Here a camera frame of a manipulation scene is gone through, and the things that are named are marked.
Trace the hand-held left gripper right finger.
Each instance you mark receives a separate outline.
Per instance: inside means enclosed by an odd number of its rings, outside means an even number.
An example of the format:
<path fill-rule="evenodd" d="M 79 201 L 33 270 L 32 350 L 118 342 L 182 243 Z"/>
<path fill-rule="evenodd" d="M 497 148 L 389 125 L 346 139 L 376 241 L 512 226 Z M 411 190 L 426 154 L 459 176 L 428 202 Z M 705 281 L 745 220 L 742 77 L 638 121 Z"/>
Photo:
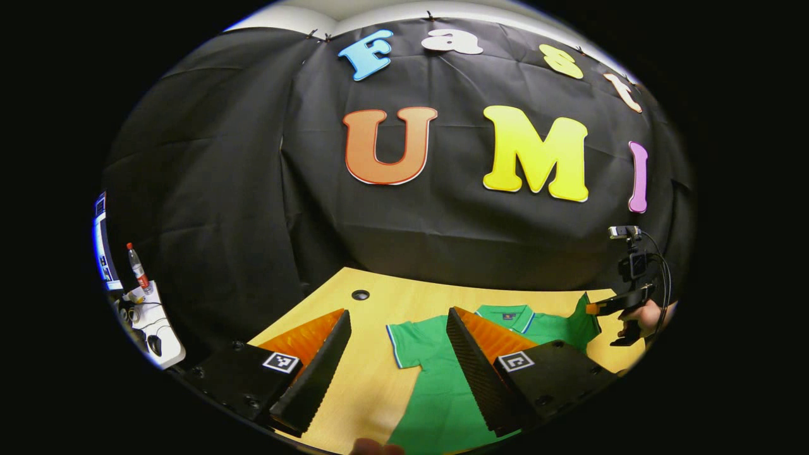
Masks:
<path fill-rule="evenodd" d="M 537 344 L 460 307 L 448 311 L 447 334 L 497 437 L 543 426 L 618 378 L 563 340 Z"/>

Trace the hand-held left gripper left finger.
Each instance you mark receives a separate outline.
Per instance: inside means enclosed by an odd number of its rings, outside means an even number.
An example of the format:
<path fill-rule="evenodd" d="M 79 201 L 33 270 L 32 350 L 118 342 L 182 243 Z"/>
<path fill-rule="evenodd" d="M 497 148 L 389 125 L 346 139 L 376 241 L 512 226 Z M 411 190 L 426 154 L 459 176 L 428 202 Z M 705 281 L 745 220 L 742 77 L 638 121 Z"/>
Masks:
<path fill-rule="evenodd" d="M 301 437 L 325 400 L 352 331 L 349 309 L 338 308 L 263 342 L 222 339 L 169 374 L 237 420 Z"/>

